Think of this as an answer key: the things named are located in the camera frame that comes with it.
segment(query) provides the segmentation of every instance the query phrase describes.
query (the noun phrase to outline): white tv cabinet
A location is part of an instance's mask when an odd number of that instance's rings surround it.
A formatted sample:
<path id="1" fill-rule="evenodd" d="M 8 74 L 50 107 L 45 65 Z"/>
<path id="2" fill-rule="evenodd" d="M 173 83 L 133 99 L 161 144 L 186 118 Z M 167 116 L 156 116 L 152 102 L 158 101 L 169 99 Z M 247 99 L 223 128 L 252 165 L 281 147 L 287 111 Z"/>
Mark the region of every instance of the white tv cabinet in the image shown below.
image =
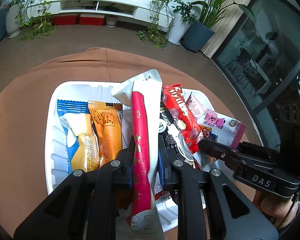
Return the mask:
<path id="1" fill-rule="evenodd" d="M 51 4 L 46 5 L 47 12 L 51 14 L 59 13 L 96 13 L 103 15 L 116 15 L 119 20 L 134 22 L 132 19 L 143 22 L 143 25 L 148 26 L 147 23 L 152 22 L 150 13 L 150 5 L 131 3 L 125 0 L 47 0 Z M 119 12 L 110 11 L 109 7 L 119 8 Z M 27 8 L 29 16 L 39 16 L 42 14 L 44 7 L 40 3 L 32 4 Z M 166 31 L 167 26 L 173 19 L 170 13 L 165 11 L 160 12 L 159 27 L 161 30 Z"/>

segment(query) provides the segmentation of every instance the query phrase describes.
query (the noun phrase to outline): ice cream package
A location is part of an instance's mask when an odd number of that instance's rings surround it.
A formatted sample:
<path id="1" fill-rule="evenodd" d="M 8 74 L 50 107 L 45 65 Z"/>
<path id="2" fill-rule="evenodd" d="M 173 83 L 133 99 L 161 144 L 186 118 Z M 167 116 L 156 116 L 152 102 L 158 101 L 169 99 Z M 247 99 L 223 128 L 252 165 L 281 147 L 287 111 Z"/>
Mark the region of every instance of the ice cream package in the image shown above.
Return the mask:
<path id="1" fill-rule="evenodd" d="M 236 148 L 242 138 L 246 126 L 229 116 L 207 109 L 190 94 L 186 105 L 197 120 L 204 138 Z"/>
<path id="2" fill-rule="evenodd" d="M 111 91 L 113 97 L 131 107 L 136 148 L 132 168 L 133 202 L 126 217 L 130 228 L 143 234 L 162 231 L 154 199 L 161 87 L 159 73 L 152 69 Z"/>
<path id="3" fill-rule="evenodd" d="M 87 102 L 57 101 L 59 120 L 66 133 L 68 171 L 85 172 L 99 167 L 98 140 Z"/>
<path id="4" fill-rule="evenodd" d="M 89 101 L 88 109 L 96 127 L 101 167 L 122 150 L 122 104 Z"/>
<path id="5" fill-rule="evenodd" d="M 197 152 L 199 150 L 198 142 L 203 139 L 203 133 L 185 103 L 181 84 L 164 86 L 162 89 L 164 93 L 163 103 L 173 116 L 174 122 L 180 129 L 191 153 Z"/>

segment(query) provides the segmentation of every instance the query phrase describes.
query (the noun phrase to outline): white pot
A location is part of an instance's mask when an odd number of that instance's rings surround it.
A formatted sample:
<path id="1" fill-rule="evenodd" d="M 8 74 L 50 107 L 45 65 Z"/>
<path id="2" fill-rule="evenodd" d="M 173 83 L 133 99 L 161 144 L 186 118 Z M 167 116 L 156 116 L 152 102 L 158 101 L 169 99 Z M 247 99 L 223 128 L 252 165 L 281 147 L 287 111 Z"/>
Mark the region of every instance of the white pot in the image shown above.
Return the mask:
<path id="1" fill-rule="evenodd" d="M 180 45 L 180 39 L 189 26 L 190 24 L 182 22 L 181 14 L 177 13 L 174 17 L 174 23 L 171 32 L 169 33 L 168 41 L 174 45 Z"/>
<path id="2" fill-rule="evenodd" d="M 20 30 L 20 19 L 16 16 L 19 15 L 20 5 L 16 4 L 8 9 L 7 17 L 6 17 L 6 29 L 8 33 L 8 38 L 11 39 L 21 33 Z"/>
<path id="3" fill-rule="evenodd" d="M 117 26 L 117 16 L 106 16 L 106 26 L 116 27 Z"/>

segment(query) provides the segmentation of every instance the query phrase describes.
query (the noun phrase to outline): metal screw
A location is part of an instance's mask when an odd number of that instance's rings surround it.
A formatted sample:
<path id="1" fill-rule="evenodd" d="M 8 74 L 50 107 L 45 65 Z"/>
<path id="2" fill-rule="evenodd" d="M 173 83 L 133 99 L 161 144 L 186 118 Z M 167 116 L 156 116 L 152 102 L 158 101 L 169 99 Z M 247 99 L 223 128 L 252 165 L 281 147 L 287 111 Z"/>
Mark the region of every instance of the metal screw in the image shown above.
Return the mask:
<path id="1" fill-rule="evenodd" d="M 173 164 L 174 164 L 175 166 L 177 166 L 177 167 L 181 167 L 181 166 L 183 165 L 183 161 L 181 161 L 181 160 L 175 160 L 175 161 L 173 162 Z"/>
<path id="2" fill-rule="evenodd" d="M 213 169 L 213 170 L 211 170 L 211 174 L 213 176 L 219 177 L 221 175 L 221 171 L 218 169 Z"/>
<path id="3" fill-rule="evenodd" d="M 75 170 L 73 172 L 73 176 L 75 176 L 75 177 L 80 177 L 82 174 L 83 174 L 82 170 Z"/>
<path id="4" fill-rule="evenodd" d="M 118 167 L 120 165 L 120 161 L 113 160 L 110 164 L 111 164 L 111 166 Z"/>

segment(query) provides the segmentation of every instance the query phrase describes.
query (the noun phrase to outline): brown tablecloth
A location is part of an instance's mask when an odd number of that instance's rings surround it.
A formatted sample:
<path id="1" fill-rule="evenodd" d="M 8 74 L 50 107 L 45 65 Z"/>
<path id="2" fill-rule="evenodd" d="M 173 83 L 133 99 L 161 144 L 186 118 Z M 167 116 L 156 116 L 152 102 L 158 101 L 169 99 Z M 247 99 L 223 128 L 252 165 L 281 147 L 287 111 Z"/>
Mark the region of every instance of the brown tablecloth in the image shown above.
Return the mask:
<path id="1" fill-rule="evenodd" d="M 123 82 L 146 70 L 159 71 L 163 84 L 206 94 L 217 112 L 228 108 L 194 78 L 164 63 L 105 48 L 60 57 L 12 81 L 0 94 L 0 224 L 16 227 L 47 196 L 44 141 L 48 107 L 55 88 L 66 81 Z"/>

